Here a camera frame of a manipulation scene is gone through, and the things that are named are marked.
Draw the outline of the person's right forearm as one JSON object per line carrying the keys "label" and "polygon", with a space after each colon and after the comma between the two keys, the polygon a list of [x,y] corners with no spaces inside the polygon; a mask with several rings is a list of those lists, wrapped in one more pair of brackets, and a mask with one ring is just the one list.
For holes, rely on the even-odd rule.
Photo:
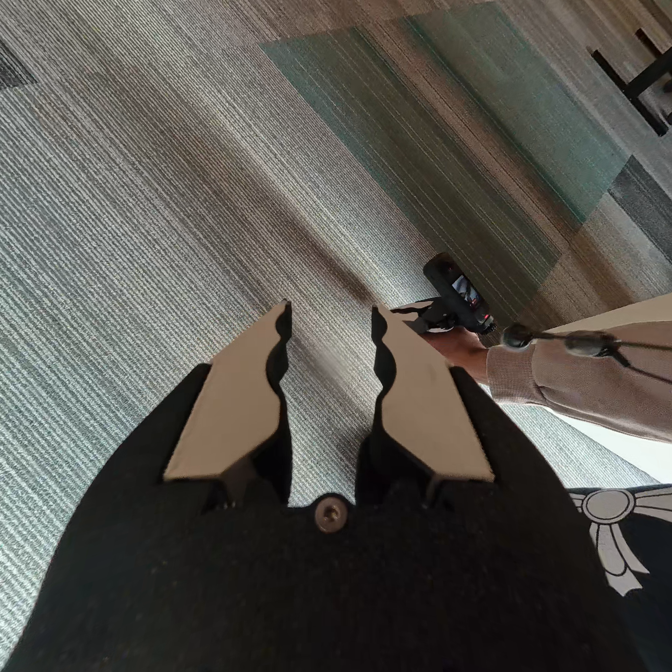
{"label": "person's right forearm", "polygon": [[[627,342],[671,346],[671,295],[666,294],[550,330],[604,331]],[[646,440],[671,442],[671,352],[621,348],[635,368],[610,357],[567,353],[559,341],[536,341],[523,351],[489,349],[488,385],[503,404],[538,405],[574,419]]]}

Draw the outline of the person's right hand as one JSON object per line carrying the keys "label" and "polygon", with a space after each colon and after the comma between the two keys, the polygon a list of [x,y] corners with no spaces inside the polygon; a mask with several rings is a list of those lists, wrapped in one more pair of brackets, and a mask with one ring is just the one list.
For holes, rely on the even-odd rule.
{"label": "person's right hand", "polygon": [[426,332],[421,335],[451,366],[463,368],[476,382],[488,386],[487,357],[489,349],[478,335],[464,327],[453,327],[445,332]]}

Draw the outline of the black metal frame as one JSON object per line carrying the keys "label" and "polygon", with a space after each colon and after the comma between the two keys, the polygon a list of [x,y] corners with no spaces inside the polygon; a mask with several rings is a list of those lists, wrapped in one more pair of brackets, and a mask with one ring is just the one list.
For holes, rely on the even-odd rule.
{"label": "black metal frame", "polygon": [[663,52],[642,28],[636,30],[635,37],[653,56],[654,60],[630,81],[625,81],[599,50],[594,50],[591,53],[591,57],[653,132],[658,137],[664,137],[671,127],[671,113],[667,113],[662,117],[655,115],[642,102],[641,96],[656,82],[661,80],[664,75],[671,75],[671,48]]}

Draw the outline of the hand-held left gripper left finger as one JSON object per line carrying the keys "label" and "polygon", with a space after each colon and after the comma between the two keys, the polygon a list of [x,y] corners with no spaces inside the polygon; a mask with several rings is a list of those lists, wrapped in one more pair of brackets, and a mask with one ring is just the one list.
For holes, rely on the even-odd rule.
{"label": "hand-held left gripper left finger", "polygon": [[280,382],[291,337],[292,304],[279,302],[212,358],[164,482],[220,481],[232,505],[260,479],[288,503],[292,438]]}

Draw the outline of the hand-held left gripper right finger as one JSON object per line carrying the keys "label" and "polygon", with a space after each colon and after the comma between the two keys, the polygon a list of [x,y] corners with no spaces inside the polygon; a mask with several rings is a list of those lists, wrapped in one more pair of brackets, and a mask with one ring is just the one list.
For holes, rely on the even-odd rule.
{"label": "hand-held left gripper right finger", "polygon": [[432,503],[448,481],[495,474],[448,361],[387,308],[372,308],[374,373],[382,388],[359,450],[357,504],[377,505],[399,483]]}

